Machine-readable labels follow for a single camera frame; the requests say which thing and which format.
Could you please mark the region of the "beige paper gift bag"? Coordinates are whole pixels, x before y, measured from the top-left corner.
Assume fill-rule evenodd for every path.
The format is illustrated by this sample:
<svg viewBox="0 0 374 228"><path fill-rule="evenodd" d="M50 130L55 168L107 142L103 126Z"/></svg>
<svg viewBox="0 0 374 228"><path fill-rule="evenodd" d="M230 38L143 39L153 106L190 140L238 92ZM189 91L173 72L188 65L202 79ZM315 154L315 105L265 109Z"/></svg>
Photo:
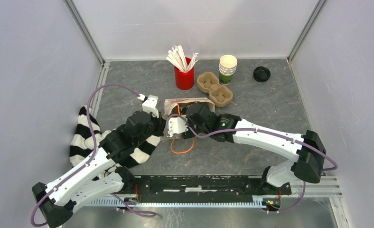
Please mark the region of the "beige paper gift bag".
<svg viewBox="0 0 374 228"><path fill-rule="evenodd" d="M164 103L165 108L165 117L168 119L168 117L171 114L179 114L179 115L185 115L185 112L187 111L187 108L191 105L202 102L206 107L210 109L210 111L215 111L215 104L210 101L208 98L199 97L199 98L175 98L175 99L166 99ZM173 144L176 139L183 139L182 136L186 136L187 132L182 133L180 136L169 138L166 136L166 133L164 131L164 140L172 139L172 142L170 144L170 150L175 154L184 154L191 151L195 146L195 136L192 137L192 144L189 149L183 150L183 151L177 151L173 149Z"/></svg>

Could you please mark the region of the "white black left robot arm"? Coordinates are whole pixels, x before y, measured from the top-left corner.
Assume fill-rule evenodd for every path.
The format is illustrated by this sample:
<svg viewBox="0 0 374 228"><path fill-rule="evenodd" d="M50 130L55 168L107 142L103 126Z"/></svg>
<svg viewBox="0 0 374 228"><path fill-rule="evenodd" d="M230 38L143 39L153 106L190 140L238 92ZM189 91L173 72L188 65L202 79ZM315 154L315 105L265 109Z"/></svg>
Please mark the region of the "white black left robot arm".
<svg viewBox="0 0 374 228"><path fill-rule="evenodd" d="M56 228L81 207L102 196L132 189L129 168L145 163L163 135L165 120L136 111L113 131L100 132L83 107L70 146L71 170L56 180L32 187L45 224Z"/></svg>

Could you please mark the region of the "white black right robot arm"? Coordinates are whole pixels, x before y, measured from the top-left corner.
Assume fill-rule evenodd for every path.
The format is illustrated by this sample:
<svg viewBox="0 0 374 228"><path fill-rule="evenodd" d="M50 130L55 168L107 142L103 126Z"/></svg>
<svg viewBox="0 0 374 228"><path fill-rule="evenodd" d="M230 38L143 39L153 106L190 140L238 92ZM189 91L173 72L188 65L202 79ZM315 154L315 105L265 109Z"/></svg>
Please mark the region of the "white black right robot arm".
<svg viewBox="0 0 374 228"><path fill-rule="evenodd" d="M207 135L218 142L251 145L285 157L285 162L264 170L263 185L281 187L295 179L317 184L321 180L326 150L314 131L305 134L276 131L236 115L216 115L202 102L182 108L182 113L192 127L188 136Z"/></svg>

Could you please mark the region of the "red straw holder cup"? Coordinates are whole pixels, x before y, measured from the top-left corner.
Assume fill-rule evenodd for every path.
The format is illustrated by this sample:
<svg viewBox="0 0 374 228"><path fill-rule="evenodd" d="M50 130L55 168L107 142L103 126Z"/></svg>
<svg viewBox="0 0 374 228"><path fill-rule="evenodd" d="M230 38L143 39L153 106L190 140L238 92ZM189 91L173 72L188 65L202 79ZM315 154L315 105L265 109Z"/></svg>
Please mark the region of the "red straw holder cup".
<svg viewBox="0 0 374 228"><path fill-rule="evenodd" d="M187 73L180 71L176 66L174 66L175 72L175 82L176 87L180 90L189 90L194 86L195 74L194 67Z"/></svg>

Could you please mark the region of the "white wrapped straws bundle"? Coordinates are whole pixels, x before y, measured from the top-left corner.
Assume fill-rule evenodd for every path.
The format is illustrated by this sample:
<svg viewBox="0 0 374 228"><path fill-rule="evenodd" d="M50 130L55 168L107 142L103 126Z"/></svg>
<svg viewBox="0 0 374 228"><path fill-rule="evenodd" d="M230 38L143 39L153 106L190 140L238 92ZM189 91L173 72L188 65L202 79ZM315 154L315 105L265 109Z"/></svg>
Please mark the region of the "white wrapped straws bundle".
<svg viewBox="0 0 374 228"><path fill-rule="evenodd" d="M198 56L198 52L192 55L192 58L189 63L187 63L186 56L184 54L184 50L181 45L173 46L169 51L166 57L166 60L170 62L173 66L175 66L178 70L183 73L187 73L188 71L192 70L195 66Z"/></svg>

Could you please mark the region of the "stack of paper cups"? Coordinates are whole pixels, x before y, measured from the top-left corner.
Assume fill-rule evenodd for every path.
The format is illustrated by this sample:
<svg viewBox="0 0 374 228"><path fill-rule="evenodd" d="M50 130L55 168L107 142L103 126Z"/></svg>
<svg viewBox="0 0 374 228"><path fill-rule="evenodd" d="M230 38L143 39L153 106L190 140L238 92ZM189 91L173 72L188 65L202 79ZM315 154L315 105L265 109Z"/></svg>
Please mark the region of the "stack of paper cups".
<svg viewBox="0 0 374 228"><path fill-rule="evenodd" d="M219 59L219 80L221 84L227 85L231 82L237 68L238 60L233 55L223 55Z"/></svg>

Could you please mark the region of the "stack of black lids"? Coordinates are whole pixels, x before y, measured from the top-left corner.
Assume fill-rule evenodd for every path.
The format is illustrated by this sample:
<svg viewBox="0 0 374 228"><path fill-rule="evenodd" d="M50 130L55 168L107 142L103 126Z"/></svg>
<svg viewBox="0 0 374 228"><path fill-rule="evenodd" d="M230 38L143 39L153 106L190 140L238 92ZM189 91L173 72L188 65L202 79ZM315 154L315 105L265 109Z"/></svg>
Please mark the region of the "stack of black lids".
<svg viewBox="0 0 374 228"><path fill-rule="evenodd" d="M271 77L271 72L264 66L259 66L253 71L253 78L257 82L266 82Z"/></svg>

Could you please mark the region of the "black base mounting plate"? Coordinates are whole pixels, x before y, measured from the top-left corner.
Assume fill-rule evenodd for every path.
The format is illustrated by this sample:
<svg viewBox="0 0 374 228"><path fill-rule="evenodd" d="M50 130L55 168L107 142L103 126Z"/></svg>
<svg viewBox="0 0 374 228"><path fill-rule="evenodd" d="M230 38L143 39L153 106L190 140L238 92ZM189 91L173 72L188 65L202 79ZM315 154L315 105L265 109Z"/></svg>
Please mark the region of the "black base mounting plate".
<svg viewBox="0 0 374 228"><path fill-rule="evenodd" d="M149 176L125 184L120 194L140 196L144 202L248 202L252 197L290 195L290 184L274 187L258 176Z"/></svg>

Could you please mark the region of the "black white striped cloth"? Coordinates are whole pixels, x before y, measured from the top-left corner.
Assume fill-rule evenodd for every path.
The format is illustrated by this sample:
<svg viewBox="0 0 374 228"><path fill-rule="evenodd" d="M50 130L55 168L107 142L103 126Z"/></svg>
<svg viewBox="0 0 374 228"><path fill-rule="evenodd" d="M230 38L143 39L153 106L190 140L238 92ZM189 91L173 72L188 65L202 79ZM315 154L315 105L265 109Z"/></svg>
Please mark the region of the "black white striped cloth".
<svg viewBox="0 0 374 228"><path fill-rule="evenodd" d="M84 105L79 111L75 134L70 143L69 160L72 166L76 166L80 162L82 162L87 156L92 153L94 148L92 134L90 132L87 121L86 108L87 106ZM101 140L103 140L109 133L111 133L111 130L102 132L97 120L92 115L89 116L92 123L93 132L96 137L96 142L100 143ZM102 171L97 176L95 176L92 181L103 179L104 177L114 172L118 167L132 168L145 163L150 158L159 143L160 137L155 135L150 136L136 149L134 149L134 152L130 156L122 160L120 163L117 163L110 168Z"/></svg>

